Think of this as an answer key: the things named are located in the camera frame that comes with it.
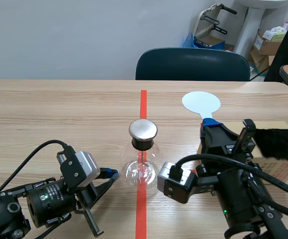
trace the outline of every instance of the gray wall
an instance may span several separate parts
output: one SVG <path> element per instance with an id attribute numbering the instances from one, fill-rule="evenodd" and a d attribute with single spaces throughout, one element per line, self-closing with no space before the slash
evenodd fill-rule
<path id="1" fill-rule="evenodd" d="M 145 51 L 181 46 L 215 2 L 239 12 L 221 16 L 234 44 L 246 8 L 233 0 L 0 0 L 0 78 L 134 79 Z"/>

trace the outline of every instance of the stainless steel cap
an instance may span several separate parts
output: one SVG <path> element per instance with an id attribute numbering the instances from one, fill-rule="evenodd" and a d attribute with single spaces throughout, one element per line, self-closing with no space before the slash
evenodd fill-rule
<path id="1" fill-rule="evenodd" d="M 148 119 L 138 119 L 130 125 L 129 133 L 138 141 L 150 141 L 157 135 L 157 126 Z"/>

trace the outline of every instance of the red tape line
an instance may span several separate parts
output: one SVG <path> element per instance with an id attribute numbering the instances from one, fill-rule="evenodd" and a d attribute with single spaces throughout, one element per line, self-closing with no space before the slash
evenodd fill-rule
<path id="1" fill-rule="evenodd" d="M 140 118 L 147 118 L 147 90 L 141 90 L 141 107 Z M 141 162 L 142 153 L 139 152 L 139 164 Z M 146 152 L 143 155 L 143 162 L 146 162 Z M 146 182 L 141 181 L 138 184 L 137 205 L 136 205 L 136 239 L 146 239 L 147 229 L 147 211 L 146 211 Z"/>

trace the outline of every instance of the robotic arm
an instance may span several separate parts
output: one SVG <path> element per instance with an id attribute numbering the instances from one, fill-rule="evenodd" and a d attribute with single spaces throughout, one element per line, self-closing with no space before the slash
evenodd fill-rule
<path id="1" fill-rule="evenodd" d="M 30 156 L 32 157 L 41 148 L 38 147 Z M 98 228 L 90 208 L 117 180 L 119 174 L 117 170 L 98 167 L 92 155 L 87 152 L 75 152 L 71 146 L 64 143 L 63 149 L 57 154 L 63 175 L 60 180 L 50 178 L 2 191 L 28 162 L 31 158 L 29 157 L 0 187 L 0 239 L 21 239 L 31 229 L 29 220 L 22 214 L 19 197 L 27 199 L 34 225 L 37 228 L 41 226 L 48 228 L 38 239 L 46 237 L 68 221 L 71 212 L 85 216 L 95 237 L 103 233 Z M 96 179 L 108 179 L 108 181 L 95 187 L 92 181 Z"/>
<path id="2" fill-rule="evenodd" d="M 204 119 L 200 134 L 202 154 L 183 158 L 176 165 L 165 163 L 158 175 L 158 189 L 180 203 L 187 203 L 193 194 L 217 195 L 229 226 L 225 239 L 241 232 L 251 232 L 245 239 L 288 239 L 280 213 L 288 215 L 288 209 L 282 210 L 283 206 L 272 201 L 260 177 L 275 185 L 280 181 L 252 162 L 256 127 L 250 119 L 244 120 L 244 125 L 237 135 L 222 123 Z M 181 168 L 183 163 L 194 160 L 201 160 L 197 175 Z M 267 232 L 260 235 L 263 226 Z"/>

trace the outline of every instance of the sink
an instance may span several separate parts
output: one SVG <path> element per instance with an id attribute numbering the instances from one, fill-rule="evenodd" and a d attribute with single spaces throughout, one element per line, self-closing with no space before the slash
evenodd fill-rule
<path id="1" fill-rule="evenodd" d="M 288 0 L 237 0 L 237 2 L 249 8 L 234 52 L 247 59 L 254 44 L 265 9 L 281 8 L 288 4 Z"/>
<path id="2" fill-rule="evenodd" d="M 241 5 L 252 8 L 280 8 L 288 4 L 288 0 L 237 0 Z"/>

